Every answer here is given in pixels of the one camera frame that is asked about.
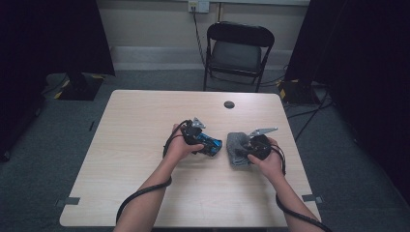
baseboard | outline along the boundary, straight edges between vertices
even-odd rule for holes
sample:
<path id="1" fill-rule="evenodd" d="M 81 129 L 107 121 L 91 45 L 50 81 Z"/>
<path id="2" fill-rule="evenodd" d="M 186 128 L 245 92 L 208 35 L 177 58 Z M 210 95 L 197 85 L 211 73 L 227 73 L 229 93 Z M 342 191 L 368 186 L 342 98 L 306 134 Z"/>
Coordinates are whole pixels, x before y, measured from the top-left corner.
<path id="1" fill-rule="evenodd" d="M 199 50 L 194 48 L 113 46 L 110 51 L 115 70 L 200 70 L 204 68 Z M 266 70 L 282 70 L 288 64 L 291 55 L 292 50 L 272 51 Z"/>

light wood tabletop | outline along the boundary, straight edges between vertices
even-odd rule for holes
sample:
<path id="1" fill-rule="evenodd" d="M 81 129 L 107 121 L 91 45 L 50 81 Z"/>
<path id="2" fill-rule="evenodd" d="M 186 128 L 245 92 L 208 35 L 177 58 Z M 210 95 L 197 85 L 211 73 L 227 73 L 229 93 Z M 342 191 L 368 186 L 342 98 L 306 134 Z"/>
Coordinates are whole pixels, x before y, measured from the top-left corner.
<path id="1" fill-rule="evenodd" d="M 226 101 L 235 107 L 224 107 Z M 197 117 L 203 133 L 220 139 L 214 156 L 189 155 L 172 174 L 155 227 L 282 227 L 275 190 L 256 166 L 230 165 L 230 132 L 267 133 L 286 156 L 286 179 L 296 193 L 311 194 L 308 178 L 275 94 L 117 90 L 103 113 L 76 178 L 60 223 L 64 226 L 114 226 L 121 203 L 149 177 L 162 158 L 173 124 Z M 318 217 L 314 201 L 306 202 Z"/>

hand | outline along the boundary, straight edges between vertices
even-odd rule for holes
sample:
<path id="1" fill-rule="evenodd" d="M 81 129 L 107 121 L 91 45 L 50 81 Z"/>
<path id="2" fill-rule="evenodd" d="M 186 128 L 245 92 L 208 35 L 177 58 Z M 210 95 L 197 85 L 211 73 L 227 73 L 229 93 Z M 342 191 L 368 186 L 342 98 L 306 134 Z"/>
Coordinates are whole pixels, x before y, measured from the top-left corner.
<path id="1" fill-rule="evenodd" d="M 278 146 L 278 143 L 273 139 L 268 137 L 269 142 L 272 145 Z M 272 150 L 271 154 L 264 160 L 257 158 L 254 155 L 248 155 L 248 159 L 255 165 L 259 167 L 262 174 L 268 179 L 282 178 L 283 173 L 281 171 L 281 159 L 279 154 Z"/>
<path id="2" fill-rule="evenodd" d="M 178 124 L 174 124 L 172 131 L 174 131 L 177 127 Z M 187 157 L 191 152 L 199 151 L 204 148 L 203 144 L 188 145 L 187 142 L 185 142 L 181 130 L 177 130 L 173 137 L 174 138 L 169 144 L 168 151 L 166 152 L 166 158 L 170 157 L 180 161 Z"/>

gray carpet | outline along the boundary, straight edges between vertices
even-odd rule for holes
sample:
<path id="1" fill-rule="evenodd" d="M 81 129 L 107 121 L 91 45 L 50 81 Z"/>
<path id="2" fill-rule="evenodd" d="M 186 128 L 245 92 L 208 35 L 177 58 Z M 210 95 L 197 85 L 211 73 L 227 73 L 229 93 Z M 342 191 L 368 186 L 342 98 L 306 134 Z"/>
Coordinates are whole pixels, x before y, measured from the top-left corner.
<path id="1" fill-rule="evenodd" d="M 264 82 L 282 75 L 282 71 L 266 71 Z M 49 76 L 49 87 L 63 77 Z M 116 77 L 104 81 L 94 101 L 57 101 L 53 98 L 57 90 L 47 93 L 41 115 L 10 151 L 11 160 L 0 163 L 0 231 L 111 231 L 65 228 L 58 222 L 63 208 L 55 206 L 57 200 L 70 194 L 110 94 L 116 89 L 202 91 L 202 77 L 203 71 L 196 70 L 117 71 Z M 225 91 L 254 90 L 252 86 L 218 80 L 211 80 L 209 85 L 222 86 Z M 267 86 L 260 92 L 278 90 Z M 317 94 L 323 97 L 324 90 L 318 89 Z M 315 108 L 284 107 L 288 116 Z M 309 116 L 289 119 L 295 135 Z M 314 116 L 297 145 L 312 191 L 324 200 L 318 204 L 321 217 L 334 231 L 410 231 L 409 207 L 379 165 L 354 142 L 349 125 L 334 106 Z"/>

person's left hand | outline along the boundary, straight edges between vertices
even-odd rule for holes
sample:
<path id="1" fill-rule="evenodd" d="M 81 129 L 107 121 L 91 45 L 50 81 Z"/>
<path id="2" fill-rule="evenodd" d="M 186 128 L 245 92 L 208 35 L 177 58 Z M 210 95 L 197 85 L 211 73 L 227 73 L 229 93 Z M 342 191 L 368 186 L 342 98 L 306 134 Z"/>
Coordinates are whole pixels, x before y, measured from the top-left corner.
<path id="1" fill-rule="evenodd" d="M 174 124 L 172 131 L 177 127 L 178 124 Z M 187 157 L 191 152 L 196 152 L 204 148 L 203 144 L 188 145 L 187 142 L 185 142 L 181 130 L 177 130 L 173 137 L 165 156 L 176 159 L 177 161 Z"/>

